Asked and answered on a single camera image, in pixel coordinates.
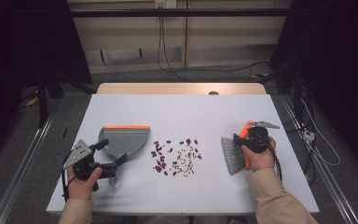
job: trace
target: gray bristles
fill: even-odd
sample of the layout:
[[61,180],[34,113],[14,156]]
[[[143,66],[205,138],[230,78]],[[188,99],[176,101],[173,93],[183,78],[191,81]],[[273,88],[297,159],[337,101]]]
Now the gray bristles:
[[245,158],[242,149],[236,146],[234,141],[229,138],[222,137],[222,144],[229,173],[235,175],[245,169]]

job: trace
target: forearm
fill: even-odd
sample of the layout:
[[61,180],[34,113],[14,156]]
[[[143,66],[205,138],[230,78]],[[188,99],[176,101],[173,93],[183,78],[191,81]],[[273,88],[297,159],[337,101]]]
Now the forearm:
[[69,199],[62,210],[59,223],[91,223],[93,205],[94,203],[92,201]]
[[248,183],[257,202],[258,223],[317,223],[298,199],[284,191],[274,169],[252,173]]

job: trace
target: table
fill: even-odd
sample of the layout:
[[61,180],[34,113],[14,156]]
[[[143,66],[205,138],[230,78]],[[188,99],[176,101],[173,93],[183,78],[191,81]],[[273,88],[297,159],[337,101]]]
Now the table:
[[[100,189],[94,192],[92,199],[94,212],[125,216],[240,216],[254,213],[256,204],[246,183],[246,176],[251,171],[233,176],[228,173],[220,139],[232,137],[249,119],[264,119],[282,127],[270,96],[262,91],[264,89],[258,94],[250,94],[250,87],[257,89],[258,85],[103,84],[98,94],[91,98],[75,142],[83,139],[89,145],[94,144],[105,124],[147,124],[151,132],[144,147],[123,164],[114,187],[110,187],[107,179],[99,180]],[[104,93],[119,88],[126,94]],[[149,93],[162,90],[164,94],[145,94],[148,90]],[[178,94],[186,90],[191,94]],[[210,91],[227,95],[207,95]],[[284,129],[268,131],[278,142],[277,156],[281,161],[285,189],[310,212],[319,212]],[[201,159],[193,160],[194,173],[173,175],[173,170],[168,170],[172,167],[168,166],[168,175],[164,175],[153,169],[156,160],[151,151],[155,150],[155,141],[164,145],[162,152],[167,157],[166,163],[172,164],[178,161],[182,150],[189,151],[186,144],[180,144],[187,138],[202,155]],[[106,163],[112,159],[98,151],[95,160]],[[60,213],[63,206],[59,183],[47,211]]]

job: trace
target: metal rail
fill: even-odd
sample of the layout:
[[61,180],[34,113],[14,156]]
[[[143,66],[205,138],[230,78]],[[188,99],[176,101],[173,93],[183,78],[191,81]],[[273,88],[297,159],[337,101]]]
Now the metal rail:
[[18,15],[98,17],[290,17],[310,16],[315,8],[246,8],[246,9],[95,9],[71,11],[20,9]]
[[37,152],[41,147],[46,137],[46,134],[48,133],[48,129],[50,127],[54,114],[58,110],[58,107],[59,105],[54,106],[44,125],[41,128],[37,129],[33,142],[28,147],[28,151],[25,154],[24,159],[22,159],[19,169],[13,176],[13,179],[11,180],[4,196],[0,201],[0,224],[6,223],[7,221],[7,217],[14,205],[14,202],[16,202],[21,187],[25,182],[25,178],[31,170],[31,167],[34,163],[34,158],[36,157]]
[[[285,106],[290,118],[293,120],[293,123],[295,124],[296,128],[299,129],[301,127],[300,123],[295,119],[295,113],[293,111],[293,103],[288,98],[288,96],[281,96],[283,105]],[[302,139],[302,134],[300,131],[298,131],[300,138]],[[310,152],[312,150],[312,146],[308,141],[303,140],[307,151]],[[319,150],[317,147],[315,147],[313,150],[319,153]],[[356,213],[354,212],[353,207],[351,206],[351,202],[348,200],[347,196],[345,195],[344,191],[339,186],[338,182],[334,178],[333,174],[330,172],[330,169],[328,166],[320,161],[316,156],[315,153],[311,156],[312,160],[314,161],[315,167],[319,172],[319,175],[322,177],[322,180],[324,181],[324,184],[326,185],[328,191],[330,192],[331,197],[333,198],[337,209],[341,213],[343,219],[345,220],[345,223],[358,223],[358,217],[356,216]]]

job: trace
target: black curtain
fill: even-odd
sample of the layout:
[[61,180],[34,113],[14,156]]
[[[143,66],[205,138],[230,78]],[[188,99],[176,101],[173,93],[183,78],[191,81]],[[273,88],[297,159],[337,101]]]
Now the black curtain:
[[56,86],[67,78],[92,82],[73,19],[21,13],[26,10],[69,8],[66,0],[0,0],[0,140],[17,111],[21,91],[36,86],[42,70],[47,83]]
[[[358,1],[328,3],[319,38],[305,52],[303,78],[358,159]],[[296,21],[287,21],[285,28],[271,61],[275,67],[296,50],[288,47],[287,36],[304,32]]]

